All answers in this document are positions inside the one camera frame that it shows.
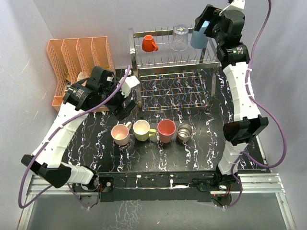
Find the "yellow mug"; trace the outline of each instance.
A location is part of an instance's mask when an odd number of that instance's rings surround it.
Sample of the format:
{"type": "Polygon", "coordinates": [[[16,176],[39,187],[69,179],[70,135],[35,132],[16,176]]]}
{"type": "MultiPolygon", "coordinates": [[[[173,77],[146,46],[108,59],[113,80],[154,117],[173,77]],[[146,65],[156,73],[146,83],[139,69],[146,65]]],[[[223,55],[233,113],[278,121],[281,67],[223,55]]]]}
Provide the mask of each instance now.
{"type": "Polygon", "coordinates": [[[145,120],[139,120],[134,123],[133,131],[135,138],[139,141],[145,141],[149,137],[154,137],[157,134],[157,130],[151,129],[149,123],[145,120]]]}

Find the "pale yellow cup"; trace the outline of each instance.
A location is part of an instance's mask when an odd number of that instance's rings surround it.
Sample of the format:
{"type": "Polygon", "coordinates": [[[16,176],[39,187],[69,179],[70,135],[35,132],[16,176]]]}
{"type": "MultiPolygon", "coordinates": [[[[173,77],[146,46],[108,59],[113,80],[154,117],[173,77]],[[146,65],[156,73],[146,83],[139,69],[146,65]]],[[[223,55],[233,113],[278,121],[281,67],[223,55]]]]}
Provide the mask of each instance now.
{"type": "Polygon", "coordinates": [[[129,130],[131,129],[132,123],[127,122],[125,125],[116,125],[111,131],[114,142],[118,145],[127,145],[130,141],[129,130]]]}
{"type": "Polygon", "coordinates": [[[133,131],[135,138],[139,141],[145,141],[149,137],[154,137],[157,134],[157,130],[151,129],[149,123],[145,120],[138,120],[133,125],[133,131]]]}

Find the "dish rack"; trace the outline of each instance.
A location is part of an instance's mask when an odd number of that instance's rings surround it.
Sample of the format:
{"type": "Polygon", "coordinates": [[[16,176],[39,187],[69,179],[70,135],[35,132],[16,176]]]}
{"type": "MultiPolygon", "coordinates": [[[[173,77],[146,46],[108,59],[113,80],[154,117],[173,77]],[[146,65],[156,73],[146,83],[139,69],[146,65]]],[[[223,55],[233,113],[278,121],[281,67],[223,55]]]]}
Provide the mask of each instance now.
{"type": "MultiPolygon", "coordinates": [[[[194,28],[189,28],[188,40],[194,28]]],[[[216,73],[220,62],[216,58],[216,48],[208,38],[206,48],[194,49],[188,44],[185,51],[174,51],[169,42],[172,29],[134,32],[129,29],[130,55],[133,74],[139,78],[137,101],[143,111],[164,111],[195,107],[210,108],[215,94],[216,73]],[[147,53],[142,50],[146,35],[154,37],[158,51],[147,53]],[[201,69],[213,69],[211,96],[205,96],[205,83],[201,69]]]]}
{"type": "MultiPolygon", "coordinates": [[[[68,86],[77,81],[80,72],[88,78],[94,66],[115,71],[107,37],[52,39],[47,45],[47,53],[58,79],[52,102],[57,111],[68,86]]],[[[108,111],[108,108],[103,106],[96,110],[101,111],[108,111]]]]}

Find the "red mug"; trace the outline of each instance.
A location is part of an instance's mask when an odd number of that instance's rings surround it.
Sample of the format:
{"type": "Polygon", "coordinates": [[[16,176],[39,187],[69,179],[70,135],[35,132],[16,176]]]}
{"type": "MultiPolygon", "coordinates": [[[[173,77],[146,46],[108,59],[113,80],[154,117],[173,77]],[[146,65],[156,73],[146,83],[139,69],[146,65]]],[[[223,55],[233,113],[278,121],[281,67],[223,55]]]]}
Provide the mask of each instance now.
{"type": "Polygon", "coordinates": [[[176,124],[171,120],[162,120],[158,124],[159,137],[162,143],[170,142],[175,131],[176,124]]]}
{"type": "Polygon", "coordinates": [[[151,35],[146,35],[142,43],[142,49],[145,52],[157,51],[159,48],[151,35]]]}

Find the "white wall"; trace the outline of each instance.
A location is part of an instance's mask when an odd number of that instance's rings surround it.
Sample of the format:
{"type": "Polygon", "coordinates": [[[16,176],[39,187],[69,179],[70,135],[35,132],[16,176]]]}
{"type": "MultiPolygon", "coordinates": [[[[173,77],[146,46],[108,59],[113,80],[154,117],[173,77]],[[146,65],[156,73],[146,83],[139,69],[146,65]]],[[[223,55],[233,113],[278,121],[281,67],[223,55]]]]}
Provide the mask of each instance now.
{"type": "MultiPolygon", "coordinates": [[[[251,73],[256,99],[276,115],[288,139],[287,157],[273,170],[281,175],[298,230],[307,224],[306,7],[305,0],[274,2],[251,73]]],[[[277,162],[283,146],[272,120],[260,139],[268,162],[277,162]]]]}
{"type": "Polygon", "coordinates": [[[31,154],[54,118],[56,78],[47,58],[52,39],[32,0],[0,4],[0,228],[16,229],[17,196],[31,154]]]}
{"type": "MultiPolygon", "coordinates": [[[[108,36],[116,68],[131,63],[128,28],[194,26],[207,4],[224,8],[227,0],[34,0],[54,38],[108,36]]],[[[247,0],[242,41],[251,48],[265,18],[266,0],[247,0]]]]}

